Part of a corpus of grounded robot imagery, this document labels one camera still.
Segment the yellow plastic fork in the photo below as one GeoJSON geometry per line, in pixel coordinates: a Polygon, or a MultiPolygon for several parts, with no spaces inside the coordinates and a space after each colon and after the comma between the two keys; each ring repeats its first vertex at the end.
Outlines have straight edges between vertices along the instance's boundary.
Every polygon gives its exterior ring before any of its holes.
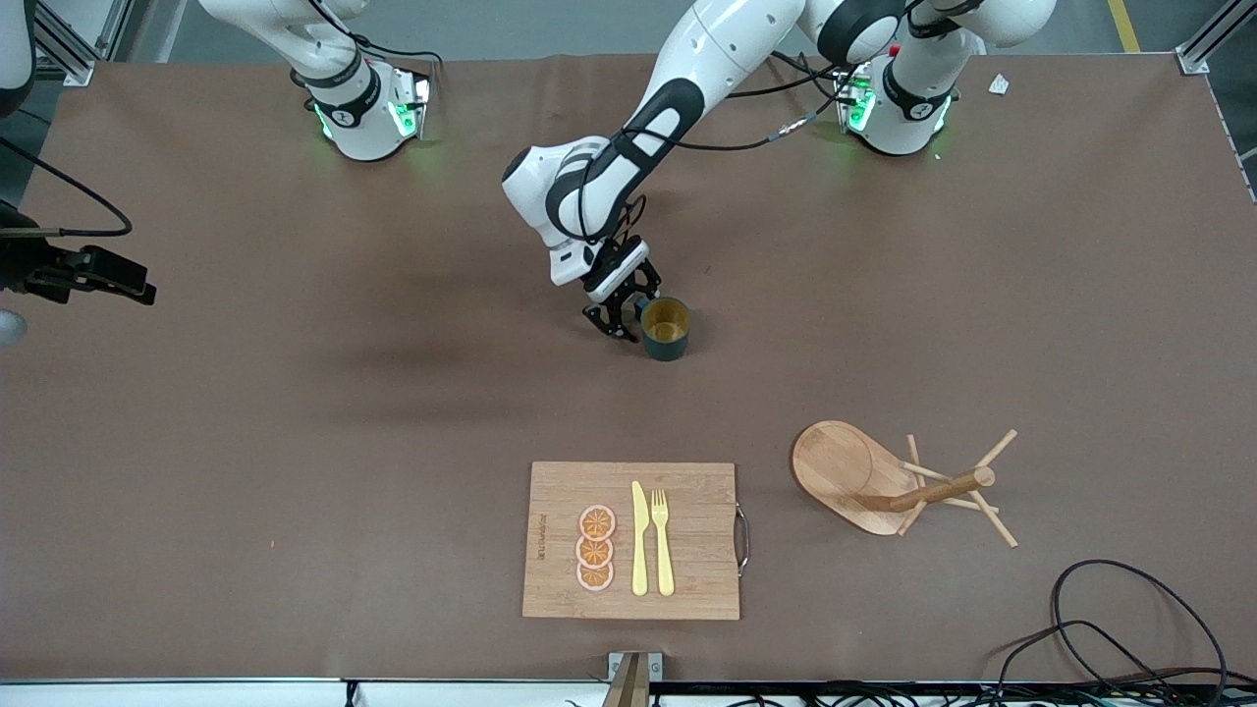
{"type": "Polygon", "coordinates": [[[662,596],[670,598],[678,590],[678,582],[675,581],[672,569],[672,547],[670,547],[666,530],[670,520],[670,509],[664,489],[651,491],[650,512],[656,531],[657,590],[662,596]]]}

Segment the teal cup with yellow interior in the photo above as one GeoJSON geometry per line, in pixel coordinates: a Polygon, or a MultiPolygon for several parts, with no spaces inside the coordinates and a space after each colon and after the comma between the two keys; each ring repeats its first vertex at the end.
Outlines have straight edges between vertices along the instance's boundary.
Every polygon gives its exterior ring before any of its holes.
{"type": "Polygon", "coordinates": [[[644,333],[644,348],[650,359],[672,362],[683,357],[688,350],[688,332],[691,328],[691,312],[681,299],[644,299],[640,308],[640,326],[644,333]]]}

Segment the brown table mat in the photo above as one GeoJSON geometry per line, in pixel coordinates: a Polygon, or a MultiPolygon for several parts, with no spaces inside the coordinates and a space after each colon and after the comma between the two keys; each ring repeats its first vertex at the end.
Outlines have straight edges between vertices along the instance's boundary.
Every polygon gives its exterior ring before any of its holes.
{"type": "Polygon", "coordinates": [[[279,65],[113,64],[44,157],[132,219],[152,307],[1,297],[0,676],[996,676],[1068,564],[1184,596],[1257,676],[1257,204],[1166,55],[994,55],[926,153],[825,118],[675,148],[639,230],[695,309],[659,364],[585,322],[503,196],[615,130],[644,55],[450,62],[430,143],[331,148],[279,65]],[[1009,93],[988,92],[1006,75],[1009,93]],[[975,509],[866,533],[791,470],[815,421],[975,509]],[[737,621],[522,616],[530,463],[732,462],[737,621]]]}

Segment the metal table edge bracket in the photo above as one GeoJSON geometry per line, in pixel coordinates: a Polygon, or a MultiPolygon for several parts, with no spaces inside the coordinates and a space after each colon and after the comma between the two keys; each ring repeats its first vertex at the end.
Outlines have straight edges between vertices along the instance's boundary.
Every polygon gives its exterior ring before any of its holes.
{"type": "Polygon", "coordinates": [[[612,652],[608,689],[601,707],[654,707],[652,687],[664,678],[661,652],[612,652]]]}

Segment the yellow plastic knife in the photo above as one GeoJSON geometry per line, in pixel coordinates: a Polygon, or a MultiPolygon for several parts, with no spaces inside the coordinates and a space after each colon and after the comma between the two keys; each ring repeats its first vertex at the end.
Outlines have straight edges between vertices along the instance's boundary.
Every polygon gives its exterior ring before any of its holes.
{"type": "Polygon", "coordinates": [[[631,591],[634,593],[634,596],[641,598],[649,593],[645,533],[650,527],[651,515],[649,502],[645,498],[645,489],[637,481],[632,481],[631,494],[634,504],[634,560],[631,591]]]}

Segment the wooden mug rack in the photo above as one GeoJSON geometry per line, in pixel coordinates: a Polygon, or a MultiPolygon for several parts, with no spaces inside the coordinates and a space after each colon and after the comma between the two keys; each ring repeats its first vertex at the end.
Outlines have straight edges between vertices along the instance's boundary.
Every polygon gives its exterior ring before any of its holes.
{"type": "Polygon", "coordinates": [[[1014,548],[1018,541],[982,493],[994,484],[992,464],[1014,438],[1017,431],[1007,431],[969,470],[948,477],[921,464],[913,437],[908,460],[900,460],[848,421],[815,421],[794,439],[791,470],[804,493],[866,533],[903,537],[928,506],[949,503],[978,511],[1014,548]]]}

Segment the aluminium frame profile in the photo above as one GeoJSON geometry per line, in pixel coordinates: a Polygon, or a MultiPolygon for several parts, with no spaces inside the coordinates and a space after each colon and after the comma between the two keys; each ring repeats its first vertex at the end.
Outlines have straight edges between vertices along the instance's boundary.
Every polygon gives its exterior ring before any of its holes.
{"type": "Polygon", "coordinates": [[[1226,0],[1203,26],[1177,45],[1182,75],[1208,75],[1208,59],[1253,18],[1257,18],[1257,0],[1226,0]]]}
{"type": "Polygon", "coordinates": [[[31,31],[36,75],[89,86],[96,64],[114,60],[137,0],[35,0],[31,31]]]}

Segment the white table edge rail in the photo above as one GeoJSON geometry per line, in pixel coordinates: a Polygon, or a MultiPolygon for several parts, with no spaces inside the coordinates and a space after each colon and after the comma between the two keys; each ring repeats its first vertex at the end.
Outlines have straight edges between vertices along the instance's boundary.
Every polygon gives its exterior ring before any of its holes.
{"type": "Polygon", "coordinates": [[[0,707],[601,707],[600,681],[0,681],[0,707]]]}

